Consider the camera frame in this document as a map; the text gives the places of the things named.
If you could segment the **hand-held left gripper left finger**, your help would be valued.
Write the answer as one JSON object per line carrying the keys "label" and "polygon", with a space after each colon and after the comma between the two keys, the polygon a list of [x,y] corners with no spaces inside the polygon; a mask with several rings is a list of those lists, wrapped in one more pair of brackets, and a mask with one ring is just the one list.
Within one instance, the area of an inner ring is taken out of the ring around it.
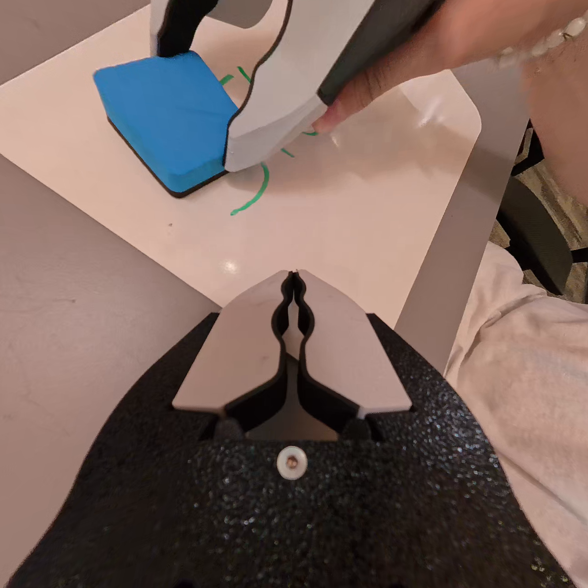
{"label": "hand-held left gripper left finger", "polygon": [[225,305],[173,408],[234,419],[243,431],[276,415],[287,393],[283,334],[292,298],[293,272],[280,270]]}

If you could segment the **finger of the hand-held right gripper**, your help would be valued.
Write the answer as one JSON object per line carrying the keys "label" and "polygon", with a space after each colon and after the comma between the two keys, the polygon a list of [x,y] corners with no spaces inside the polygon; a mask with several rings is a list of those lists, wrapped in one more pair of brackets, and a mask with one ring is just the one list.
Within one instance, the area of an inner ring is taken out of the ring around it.
{"label": "finger of the hand-held right gripper", "polygon": [[278,36],[229,122],[225,170],[260,163],[325,113],[318,89],[373,3],[287,2]]}
{"label": "finger of the hand-held right gripper", "polygon": [[170,58],[189,51],[197,27],[218,1],[151,1],[151,56]]}

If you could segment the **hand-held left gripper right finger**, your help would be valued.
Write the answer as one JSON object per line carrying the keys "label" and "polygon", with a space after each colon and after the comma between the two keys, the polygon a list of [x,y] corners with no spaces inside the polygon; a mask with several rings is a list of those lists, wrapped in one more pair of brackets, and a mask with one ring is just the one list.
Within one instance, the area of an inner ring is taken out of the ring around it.
{"label": "hand-held left gripper right finger", "polygon": [[295,276],[299,350],[298,398],[336,432],[356,419],[412,407],[367,313],[307,270]]}

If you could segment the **blue whiteboard eraser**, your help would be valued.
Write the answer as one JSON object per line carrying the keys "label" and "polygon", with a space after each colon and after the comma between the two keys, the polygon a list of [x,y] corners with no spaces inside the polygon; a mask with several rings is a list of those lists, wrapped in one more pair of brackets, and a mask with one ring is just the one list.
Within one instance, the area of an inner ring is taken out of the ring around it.
{"label": "blue whiteboard eraser", "polygon": [[93,81],[111,125],[172,196],[226,173],[228,125],[238,107],[197,53],[102,68]]}

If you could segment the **small white whiteboard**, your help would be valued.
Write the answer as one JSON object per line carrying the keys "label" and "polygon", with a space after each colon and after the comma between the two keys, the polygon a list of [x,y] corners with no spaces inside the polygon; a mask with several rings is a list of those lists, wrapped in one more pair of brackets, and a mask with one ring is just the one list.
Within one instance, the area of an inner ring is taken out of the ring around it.
{"label": "small white whiteboard", "polygon": [[220,306],[308,270],[394,327],[481,131],[454,74],[382,95],[329,135],[183,199],[107,122],[94,71],[149,54],[149,7],[1,86],[1,154]]}

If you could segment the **person's right forearm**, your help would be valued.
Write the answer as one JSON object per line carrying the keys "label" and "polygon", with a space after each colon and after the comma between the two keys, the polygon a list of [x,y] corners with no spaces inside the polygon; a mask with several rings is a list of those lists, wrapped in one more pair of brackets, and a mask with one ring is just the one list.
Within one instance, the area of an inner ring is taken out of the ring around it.
{"label": "person's right forearm", "polygon": [[522,72],[546,166],[563,192],[587,206],[587,32]]}

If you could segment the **person's right hand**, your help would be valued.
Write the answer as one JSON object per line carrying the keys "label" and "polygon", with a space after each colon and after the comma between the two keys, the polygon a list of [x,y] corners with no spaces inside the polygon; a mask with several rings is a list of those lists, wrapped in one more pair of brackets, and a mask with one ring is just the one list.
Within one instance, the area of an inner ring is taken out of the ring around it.
{"label": "person's right hand", "polygon": [[587,1],[445,1],[411,39],[364,68],[312,125],[326,134],[394,87],[537,45],[587,11]]}

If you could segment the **person's white clothing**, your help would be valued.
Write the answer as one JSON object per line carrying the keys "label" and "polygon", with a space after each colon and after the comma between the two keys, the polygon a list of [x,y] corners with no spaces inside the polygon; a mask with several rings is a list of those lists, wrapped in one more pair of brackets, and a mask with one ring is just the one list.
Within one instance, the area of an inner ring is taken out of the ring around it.
{"label": "person's white clothing", "polygon": [[487,243],[445,378],[540,539],[587,587],[587,305],[523,280],[514,257]]}

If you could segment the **black office chair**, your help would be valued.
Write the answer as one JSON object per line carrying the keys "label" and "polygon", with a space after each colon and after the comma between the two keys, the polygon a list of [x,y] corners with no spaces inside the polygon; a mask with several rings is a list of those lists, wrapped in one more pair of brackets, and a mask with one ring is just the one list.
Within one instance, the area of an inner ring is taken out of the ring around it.
{"label": "black office chair", "polygon": [[548,210],[517,179],[544,159],[531,121],[526,129],[530,130],[528,154],[511,170],[496,219],[509,238],[507,251],[521,269],[531,271],[550,293],[562,296],[572,265],[587,261],[587,248],[571,250]]}

